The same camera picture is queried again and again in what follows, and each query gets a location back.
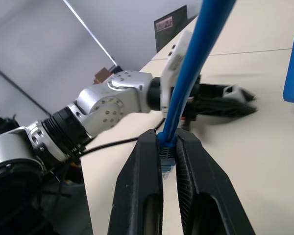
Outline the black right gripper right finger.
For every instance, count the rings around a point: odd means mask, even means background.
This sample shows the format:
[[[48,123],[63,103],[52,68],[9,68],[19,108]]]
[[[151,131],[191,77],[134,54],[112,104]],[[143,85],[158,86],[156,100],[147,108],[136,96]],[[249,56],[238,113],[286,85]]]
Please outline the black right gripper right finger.
[[[253,235],[234,187],[191,132],[176,132],[176,181],[185,235]]]

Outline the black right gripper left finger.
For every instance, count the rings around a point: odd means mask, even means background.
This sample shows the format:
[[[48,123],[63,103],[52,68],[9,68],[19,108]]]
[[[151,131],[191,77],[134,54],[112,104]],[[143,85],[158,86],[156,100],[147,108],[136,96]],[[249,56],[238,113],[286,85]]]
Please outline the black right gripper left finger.
[[[163,181],[156,131],[141,134],[115,186],[109,235],[160,235]]]

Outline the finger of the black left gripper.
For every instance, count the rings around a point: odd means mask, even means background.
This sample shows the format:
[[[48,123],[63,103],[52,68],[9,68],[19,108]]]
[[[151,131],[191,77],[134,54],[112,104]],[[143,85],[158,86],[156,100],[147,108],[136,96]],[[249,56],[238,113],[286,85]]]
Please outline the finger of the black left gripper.
[[[199,93],[208,98],[254,100],[256,95],[238,85],[200,84]]]
[[[248,103],[229,98],[202,98],[195,105],[195,115],[222,118],[242,118],[256,111],[257,109]]]

